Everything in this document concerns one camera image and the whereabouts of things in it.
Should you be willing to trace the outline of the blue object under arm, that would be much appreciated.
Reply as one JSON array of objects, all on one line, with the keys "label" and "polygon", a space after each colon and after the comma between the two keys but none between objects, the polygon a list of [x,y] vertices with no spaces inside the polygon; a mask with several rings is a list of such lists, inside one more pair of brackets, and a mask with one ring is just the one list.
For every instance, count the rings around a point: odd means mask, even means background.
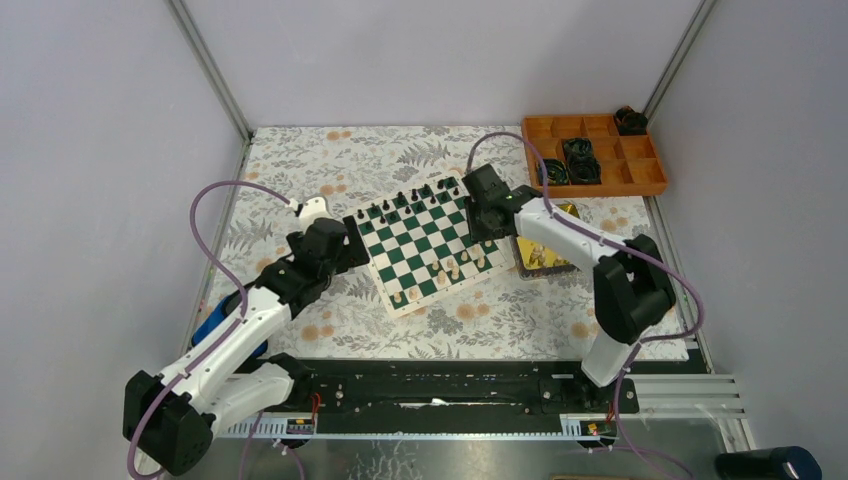
[{"label": "blue object under arm", "polygon": [[264,318],[274,313],[273,298],[266,292],[234,293],[221,301],[192,336],[191,354],[185,355],[186,369],[201,365],[238,364],[258,358],[268,350]]}]

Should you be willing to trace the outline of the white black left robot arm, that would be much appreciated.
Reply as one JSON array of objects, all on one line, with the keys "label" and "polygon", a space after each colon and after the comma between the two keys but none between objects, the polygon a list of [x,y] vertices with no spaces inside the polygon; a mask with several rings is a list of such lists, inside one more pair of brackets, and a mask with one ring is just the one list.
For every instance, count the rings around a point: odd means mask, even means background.
[{"label": "white black left robot arm", "polygon": [[316,218],[287,240],[289,255],[265,267],[193,350],[156,375],[140,370],[127,382],[122,434],[161,471],[190,471],[219,434],[255,412],[276,405],[296,411],[309,401],[308,381],[272,361],[230,377],[318,300],[333,276],[366,264],[368,252],[353,216]]}]

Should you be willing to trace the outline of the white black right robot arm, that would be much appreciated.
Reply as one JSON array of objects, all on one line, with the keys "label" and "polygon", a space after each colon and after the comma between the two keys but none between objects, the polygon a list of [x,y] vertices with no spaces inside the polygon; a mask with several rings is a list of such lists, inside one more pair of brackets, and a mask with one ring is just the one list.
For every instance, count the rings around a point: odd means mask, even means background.
[{"label": "white black right robot arm", "polygon": [[592,281],[600,326],[581,362],[586,377],[573,386],[575,402],[597,412],[613,398],[612,382],[643,333],[676,304],[656,243],[646,235],[610,236],[554,206],[529,186],[510,188],[490,165],[462,179],[470,237],[475,243],[510,236],[547,247]]}]

